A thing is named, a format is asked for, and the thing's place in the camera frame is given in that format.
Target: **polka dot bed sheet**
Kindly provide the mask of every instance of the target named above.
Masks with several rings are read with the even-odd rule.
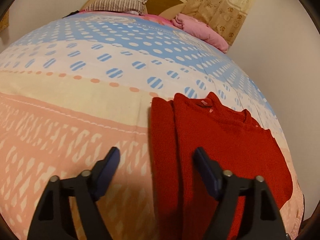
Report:
[[[0,54],[0,213],[26,239],[52,175],[73,177],[121,152],[100,213],[114,240],[157,238],[148,145],[153,97],[205,98],[212,91],[270,129],[292,174],[282,207],[295,237],[303,197],[279,122],[254,82],[225,54],[189,34],[142,17],[85,12],[49,23]],[[79,239],[85,239],[74,199]]]

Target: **curtain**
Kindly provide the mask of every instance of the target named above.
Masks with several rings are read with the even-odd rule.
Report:
[[[208,24],[232,45],[254,0],[188,0],[183,14]]]
[[[0,21],[0,32],[9,26],[9,11],[4,15]]]

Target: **beige curtain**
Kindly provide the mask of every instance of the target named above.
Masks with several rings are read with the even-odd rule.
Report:
[[[0,21],[0,32],[9,26],[9,11],[4,15]]]
[[[188,0],[182,13],[208,24],[232,45],[253,2],[254,0]]]

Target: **white wall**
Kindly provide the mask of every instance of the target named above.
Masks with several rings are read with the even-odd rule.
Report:
[[[0,53],[23,35],[79,10],[87,0],[15,0],[10,7],[10,26],[0,32]]]
[[[279,119],[308,218],[320,199],[320,35],[298,0],[256,0],[228,56]]]
[[[10,9],[10,27],[0,33],[0,52],[86,1],[16,0]],[[228,55],[273,106],[309,217],[320,199],[320,35],[298,0],[256,0]]]

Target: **metal screw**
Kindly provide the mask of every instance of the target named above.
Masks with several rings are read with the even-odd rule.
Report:
[[[263,182],[263,181],[264,181],[264,178],[263,178],[262,176],[258,175],[258,176],[256,177],[256,180],[259,181],[259,182]]]
[[[51,182],[56,182],[59,179],[59,177],[57,175],[54,175],[50,178]]]
[[[91,174],[91,171],[89,171],[89,170],[84,170],[81,172],[82,177],[88,177],[88,176],[90,176],[90,174]]]
[[[225,170],[223,171],[223,175],[226,175],[228,177],[231,177],[233,175],[232,171],[229,171],[229,170]]]

